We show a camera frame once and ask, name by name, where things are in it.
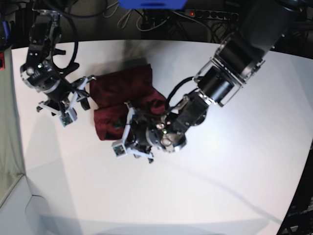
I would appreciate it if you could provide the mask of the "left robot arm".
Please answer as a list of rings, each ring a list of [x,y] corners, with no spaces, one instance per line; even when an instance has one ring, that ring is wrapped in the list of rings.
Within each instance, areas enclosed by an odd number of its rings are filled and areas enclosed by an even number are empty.
[[[167,153],[180,151],[187,143],[188,129],[205,120],[210,105],[224,106],[225,97],[232,98],[243,87],[302,9],[299,0],[257,0],[209,61],[184,80],[197,87],[176,105],[165,103],[164,112],[154,115],[127,102],[123,135],[112,144],[116,157],[132,154],[152,163],[153,147]]]

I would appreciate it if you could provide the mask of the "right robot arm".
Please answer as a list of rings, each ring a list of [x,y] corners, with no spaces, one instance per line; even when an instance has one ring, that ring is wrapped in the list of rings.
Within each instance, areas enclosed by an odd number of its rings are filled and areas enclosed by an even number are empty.
[[[37,0],[33,11],[38,15],[30,30],[29,47],[26,62],[20,67],[21,79],[26,86],[47,96],[46,101],[38,104],[36,110],[46,109],[57,116],[63,126],[77,120],[74,109],[79,102],[84,110],[89,110],[86,85],[95,80],[94,75],[81,77],[69,82],[66,76],[79,68],[75,62],[78,52],[78,32],[70,15],[73,0]],[[74,49],[69,64],[65,68],[55,65],[53,57],[65,55],[66,51],[57,49],[56,44],[61,39],[60,19],[64,17],[69,23],[74,39]]]

